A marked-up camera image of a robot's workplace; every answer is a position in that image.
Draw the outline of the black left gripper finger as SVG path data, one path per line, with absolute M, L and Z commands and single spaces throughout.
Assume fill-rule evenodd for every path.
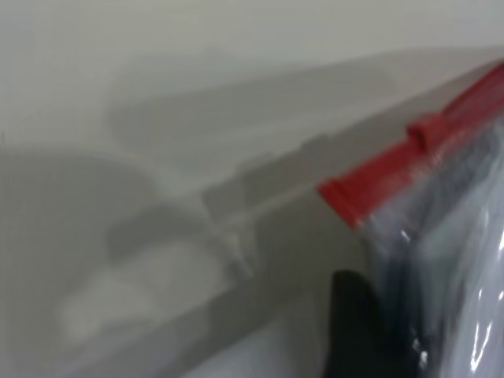
M 380 302 L 363 275 L 332 275 L 323 377 L 412 377 L 407 357 L 384 329 Z

